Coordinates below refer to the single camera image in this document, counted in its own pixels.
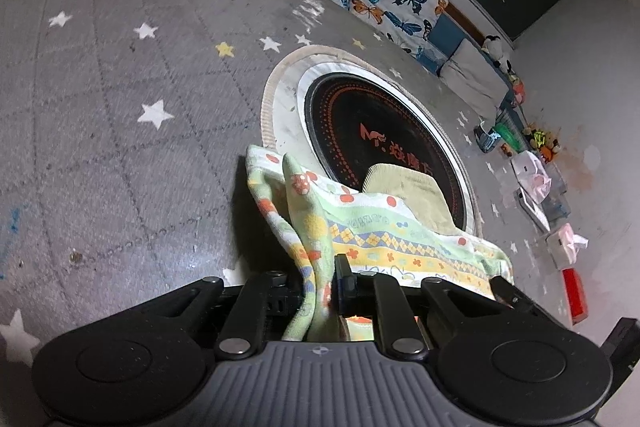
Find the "grey star-patterned table cover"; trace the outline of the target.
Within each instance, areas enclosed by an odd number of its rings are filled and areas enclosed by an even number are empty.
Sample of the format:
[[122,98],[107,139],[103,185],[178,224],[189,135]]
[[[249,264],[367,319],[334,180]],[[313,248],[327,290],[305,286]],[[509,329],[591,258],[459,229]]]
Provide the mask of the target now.
[[462,150],[482,234],[563,325],[546,244],[515,202],[480,118],[399,46],[330,0],[1,0],[1,369],[50,340],[195,281],[228,286],[296,265],[247,185],[260,104],[282,58],[332,46],[418,87]]

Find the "white remote control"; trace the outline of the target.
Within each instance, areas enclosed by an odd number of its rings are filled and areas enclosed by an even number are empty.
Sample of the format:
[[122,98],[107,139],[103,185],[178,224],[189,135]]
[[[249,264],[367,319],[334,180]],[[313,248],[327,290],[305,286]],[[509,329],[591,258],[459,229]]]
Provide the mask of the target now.
[[547,216],[544,214],[541,205],[538,205],[524,190],[519,188],[516,192],[518,194],[518,202],[525,211],[526,215],[532,219],[536,227],[544,233],[550,232],[550,225]]

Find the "grey cushion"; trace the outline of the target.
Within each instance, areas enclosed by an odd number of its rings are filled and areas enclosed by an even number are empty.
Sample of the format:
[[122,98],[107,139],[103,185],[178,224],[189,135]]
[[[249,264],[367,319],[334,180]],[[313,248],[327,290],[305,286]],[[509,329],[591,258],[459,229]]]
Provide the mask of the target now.
[[489,122],[496,120],[509,88],[472,42],[463,39],[438,75],[480,118]]

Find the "colourful patterned children's garment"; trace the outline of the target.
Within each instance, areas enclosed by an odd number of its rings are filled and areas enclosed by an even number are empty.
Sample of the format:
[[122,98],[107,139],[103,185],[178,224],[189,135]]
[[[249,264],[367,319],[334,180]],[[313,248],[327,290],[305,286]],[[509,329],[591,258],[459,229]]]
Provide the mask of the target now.
[[390,275],[402,286],[439,277],[487,298],[494,295],[490,279],[513,279],[498,246],[454,224],[428,174],[376,164],[356,190],[257,145],[248,148],[245,166],[250,194],[302,277],[303,302],[283,334],[288,341],[372,339],[363,313],[340,320],[332,307],[338,255],[352,271]]

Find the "round black induction cooktop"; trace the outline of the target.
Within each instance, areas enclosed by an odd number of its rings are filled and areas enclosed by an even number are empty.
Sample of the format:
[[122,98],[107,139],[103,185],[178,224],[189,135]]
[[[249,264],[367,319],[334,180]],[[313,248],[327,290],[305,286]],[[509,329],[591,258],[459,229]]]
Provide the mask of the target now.
[[357,190],[376,164],[428,174],[452,221],[482,234],[477,191],[436,106],[451,94],[428,72],[419,72],[414,89],[406,79],[332,46],[298,49],[262,90],[262,145]]

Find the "plush toy pile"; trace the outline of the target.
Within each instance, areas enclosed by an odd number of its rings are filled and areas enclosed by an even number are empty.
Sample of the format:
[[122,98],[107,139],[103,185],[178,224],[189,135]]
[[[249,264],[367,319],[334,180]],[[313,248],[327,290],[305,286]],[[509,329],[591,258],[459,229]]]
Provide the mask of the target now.
[[561,150],[558,137],[528,121],[524,112],[525,83],[513,69],[502,39],[499,36],[487,36],[482,44],[482,51],[508,82],[508,93],[501,103],[499,120],[503,126],[513,128],[512,135],[519,148],[526,147],[545,164],[551,164]]

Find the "red box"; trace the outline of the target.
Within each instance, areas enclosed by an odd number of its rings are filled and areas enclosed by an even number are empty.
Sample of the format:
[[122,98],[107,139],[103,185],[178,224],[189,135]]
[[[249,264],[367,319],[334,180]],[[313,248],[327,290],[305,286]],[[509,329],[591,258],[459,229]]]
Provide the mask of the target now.
[[574,268],[563,269],[562,277],[568,307],[570,308],[570,319],[573,325],[577,325],[585,321],[589,315],[584,284],[582,283],[582,278],[579,273]]

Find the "pink tissue box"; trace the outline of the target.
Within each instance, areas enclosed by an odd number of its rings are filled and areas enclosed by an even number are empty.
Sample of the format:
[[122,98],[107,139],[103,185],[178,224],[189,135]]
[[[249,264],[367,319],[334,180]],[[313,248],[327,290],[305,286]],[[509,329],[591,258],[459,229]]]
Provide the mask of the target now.
[[589,239],[577,234],[569,223],[564,223],[547,236],[546,244],[553,263],[563,270],[576,263],[578,251],[588,247]]

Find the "white pink plastic bag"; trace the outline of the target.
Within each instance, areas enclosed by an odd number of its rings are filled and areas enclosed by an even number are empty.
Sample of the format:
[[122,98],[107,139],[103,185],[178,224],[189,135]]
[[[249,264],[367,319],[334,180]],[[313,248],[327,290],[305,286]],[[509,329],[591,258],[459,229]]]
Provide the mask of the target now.
[[520,187],[541,204],[550,193],[552,180],[538,156],[524,150],[511,158],[511,165]]

